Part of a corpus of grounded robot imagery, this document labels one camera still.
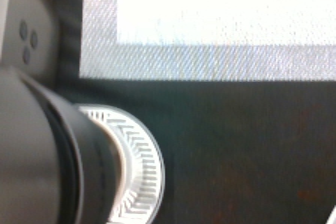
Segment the dark green surface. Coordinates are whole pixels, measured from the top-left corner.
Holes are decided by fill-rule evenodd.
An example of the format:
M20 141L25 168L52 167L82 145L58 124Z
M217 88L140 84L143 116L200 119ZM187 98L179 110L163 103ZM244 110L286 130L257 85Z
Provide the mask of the dark green surface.
M163 149L158 223L326 223L336 204L334 83L64 82L121 107Z

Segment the white lens ring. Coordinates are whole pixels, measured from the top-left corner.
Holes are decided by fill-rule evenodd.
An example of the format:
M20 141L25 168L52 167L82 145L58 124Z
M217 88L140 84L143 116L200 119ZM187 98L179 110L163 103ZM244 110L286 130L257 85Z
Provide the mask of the white lens ring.
M166 167L155 138L140 120L119 108L79 105L79 109L118 148L121 177L109 224L151 224L166 187Z

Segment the textured fabric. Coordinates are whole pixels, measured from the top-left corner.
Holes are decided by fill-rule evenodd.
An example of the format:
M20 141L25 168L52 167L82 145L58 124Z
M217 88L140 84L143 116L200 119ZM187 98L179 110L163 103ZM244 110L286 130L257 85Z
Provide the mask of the textured fabric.
M188 7L191 11L200 10L194 6L200 2L205 1L190 2L181 13L188 14ZM268 7L263 11L259 5L253 7L254 4L239 6L244 11L238 11L239 15L232 14L233 18L226 17L230 12L226 4L220 9L206 8L203 17L209 20L199 21L199 11L190 17L172 15L182 5L176 1L86 0L82 77L193 81L336 80L336 16L332 10L336 3L307 1L292 9L292 4L301 0L286 1L287 7L271 2L274 11L268 11Z

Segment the black button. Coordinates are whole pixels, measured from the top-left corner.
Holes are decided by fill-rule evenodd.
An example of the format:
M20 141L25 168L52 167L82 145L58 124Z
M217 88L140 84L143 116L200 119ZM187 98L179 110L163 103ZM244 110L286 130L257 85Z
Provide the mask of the black button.
M34 31L32 36L31 36L31 45L32 45L34 49L37 49L38 43L40 43L38 33L37 33L37 31Z
M29 64L29 62L31 62L31 50L29 50L28 47L25 48L23 60L25 60L25 64Z
M26 41L28 37L29 37L29 26L25 21L20 24L20 36L22 36L23 41Z

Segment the white surface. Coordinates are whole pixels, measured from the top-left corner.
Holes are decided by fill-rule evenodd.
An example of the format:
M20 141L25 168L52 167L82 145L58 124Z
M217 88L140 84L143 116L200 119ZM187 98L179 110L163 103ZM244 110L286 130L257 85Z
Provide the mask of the white surface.
M335 81L335 11L335 0L86 0L80 77Z
M336 207L334 208L332 215L329 217L328 224L336 224Z
M8 17L8 1L0 0L0 63L4 55L4 38L5 38L5 27L7 27L7 17Z
M335 0L119 0L118 42L336 44Z

